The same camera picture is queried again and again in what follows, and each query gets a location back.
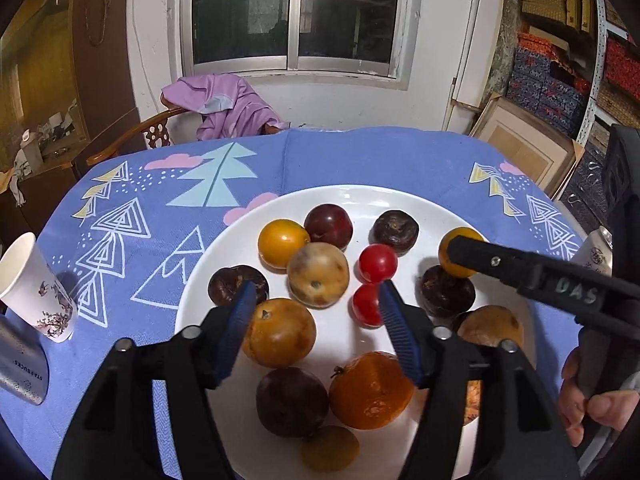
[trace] table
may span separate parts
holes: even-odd
[[[47,399],[31,406],[0,390],[2,417],[46,476],[114,341],[130,336],[143,345],[173,335],[184,285],[226,225],[276,196],[332,184],[368,184],[424,197],[506,246],[568,259],[580,245],[532,181],[488,144],[458,134],[293,129],[108,160],[73,187],[38,238],[81,316],[67,342],[43,338],[50,367]],[[532,310],[538,371],[556,396],[559,371],[577,345],[579,327],[572,316],[548,306],[533,304]],[[154,385],[154,399],[163,466],[179,478],[163,384]]]

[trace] pink cloud pattern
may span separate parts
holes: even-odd
[[[278,196],[275,193],[262,193],[261,195],[258,195],[257,197],[252,199],[247,207],[236,207],[227,211],[222,221],[226,226],[229,226],[236,220],[242,218],[249,211],[252,211],[262,204],[266,204],[267,202],[270,202],[277,197]]]
[[[170,170],[175,168],[195,168],[202,162],[202,157],[188,153],[172,153],[167,158],[153,160],[145,166],[145,170]]]
[[[524,175],[524,173],[522,173],[522,171],[519,168],[516,168],[513,164],[510,164],[506,161],[500,165],[500,169],[503,170],[505,173],[511,173],[512,175],[516,175],[516,176]]]

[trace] wooden picture frame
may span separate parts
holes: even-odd
[[[584,148],[503,97],[493,98],[470,134],[484,140],[555,198]]]

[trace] red cherry tomato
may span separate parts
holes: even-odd
[[[395,251],[383,244],[372,244],[358,258],[360,275],[367,283],[380,283],[390,280],[398,270],[398,256]]]
[[[378,310],[378,285],[361,285],[353,295],[353,315],[363,325],[377,328],[383,325]]]

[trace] white plate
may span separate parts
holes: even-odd
[[[450,230],[468,226],[446,209],[407,193],[369,186],[329,186],[305,189],[280,197],[249,212],[227,228],[207,248],[194,268],[180,299],[175,332],[200,324],[214,307],[207,293],[211,275],[221,267],[240,264],[260,269],[267,277],[271,298],[288,298],[286,276],[269,272],[261,264],[257,239],[268,222],[289,218],[303,224],[306,214],[315,206],[334,203],[342,206],[353,222],[353,238],[345,251],[353,269],[362,250],[368,245],[369,231],[378,216],[389,209],[409,213],[420,225],[418,241],[399,259],[393,281],[406,303],[417,304],[416,282],[431,266],[438,263],[438,245]],[[476,302],[473,309],[486,304],[510,308],[524,325],[525,352],[534,362],[534,335],[529,306],[511,288],[497,280],[476,275]],[[318,336],[311,353],[296,364],[315,374],[326,386],[331,383],[334,367],[372,350],[393,352],[384,327],[366,330],[358,327],[348,313],[348,301],[360,286],[351,273],[349,288],[340,301],[325,310],[312,310]],[[260,379],[269,372],[250,361],[242,351],[231,377],[222,387],[209,392],[209,403],[218,431],[234,470],[245,480],[311,480],[327,478],[314,473],[300,459],[300,441],[279,438],[265,430],[255,409],[255,390]],[[396,480],[413,440],[424,396],[421,392],[393,423],[374,431],[354,433],[360,441],[360,455],[344,471],[331,475],[339,480]],[[330,413],[327,424],[339,424]],[[468,474],[473,457],[478,423],[463,430],[454,478]]]

